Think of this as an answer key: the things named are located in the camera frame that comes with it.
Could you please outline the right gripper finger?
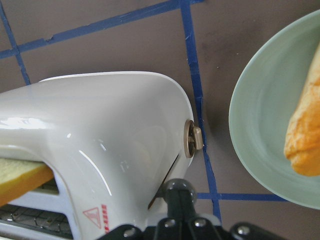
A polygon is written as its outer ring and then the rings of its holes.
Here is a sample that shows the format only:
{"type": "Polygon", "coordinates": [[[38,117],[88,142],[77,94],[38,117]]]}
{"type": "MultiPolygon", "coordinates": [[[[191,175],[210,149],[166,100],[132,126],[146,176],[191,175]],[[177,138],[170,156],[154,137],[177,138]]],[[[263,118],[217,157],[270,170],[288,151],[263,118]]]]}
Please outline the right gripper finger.
{"type": "Polygon", "coordinates": [[[221,240],[211,218],[195,211],[195,190],[183,179],[167,181],[161,196],[167,203],[167,217],[154,230],[154,240],[221,240]]]}

